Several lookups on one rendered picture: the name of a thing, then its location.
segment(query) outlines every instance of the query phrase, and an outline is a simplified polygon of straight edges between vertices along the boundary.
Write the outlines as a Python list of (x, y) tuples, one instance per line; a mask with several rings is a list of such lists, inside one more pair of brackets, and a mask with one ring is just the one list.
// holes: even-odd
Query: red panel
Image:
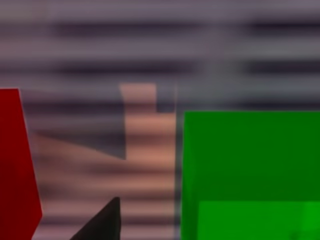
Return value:
[(0, 89), (0, 239), (31, 240), (42, 209), (17, 89)]

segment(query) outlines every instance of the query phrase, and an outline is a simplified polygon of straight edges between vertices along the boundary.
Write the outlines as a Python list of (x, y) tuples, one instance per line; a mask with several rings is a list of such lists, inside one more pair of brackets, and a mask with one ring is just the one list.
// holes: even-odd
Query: colored block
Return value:
[(0, 89), (0, 239), (31, 240), (42, 209), (17, 89)]
[(320, 112), (187, 112), (182, 240), (320, 232)]

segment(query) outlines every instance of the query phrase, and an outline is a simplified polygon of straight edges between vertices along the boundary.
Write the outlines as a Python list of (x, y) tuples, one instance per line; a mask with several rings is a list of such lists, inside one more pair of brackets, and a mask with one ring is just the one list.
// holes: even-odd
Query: green square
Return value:
[[(182, 240), (195, 240), (197, 236), (199, 240), (204, 239), (207, 230), (201, 230), (201, 225), (206, 225), (207, 218), (199, 215), (203, 201), (251, 203), (250, 209), (255, 206), (263, 209), (270, 202), (272, 206), (277, 203), (283, 211), (293, 202), (300, 208), (318, 202), (319, 133), (319, 112), (187, 112), (182, 165)], [(279, 215), (278, 218), (284, 217), (287, 222), (295, 219), (290, 227), (300, 233), (304, 228), (302, 222), (309, 221), (302, 221), (306, 216), (302, 217), (300, 212), (296, 210), (293, 216)], [(198, 228), (201, 219), (204, 222)], [(215, 221), (210, 223), (212, 231)], [(278, 231), (272, 226), (274, 221), (269, 222), (269, 228)], [(275, 232), (271, 236), (277, 240), (277, 236), (283, 235)], [(235, 239), (249, 240), (251, 236)]]

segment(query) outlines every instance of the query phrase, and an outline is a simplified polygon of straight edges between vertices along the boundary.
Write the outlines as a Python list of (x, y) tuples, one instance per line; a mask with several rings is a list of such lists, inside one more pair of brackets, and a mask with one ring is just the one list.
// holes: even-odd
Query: green block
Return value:
[(187, 112), (182, 240), (318, 239), (319, 149), (320, 112)]

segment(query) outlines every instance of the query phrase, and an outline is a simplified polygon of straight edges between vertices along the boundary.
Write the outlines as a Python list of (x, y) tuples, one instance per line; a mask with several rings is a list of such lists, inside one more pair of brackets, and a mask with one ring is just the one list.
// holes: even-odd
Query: black triangle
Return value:
[(120, 198), (113, 198), (70, 240), (120, 240)]

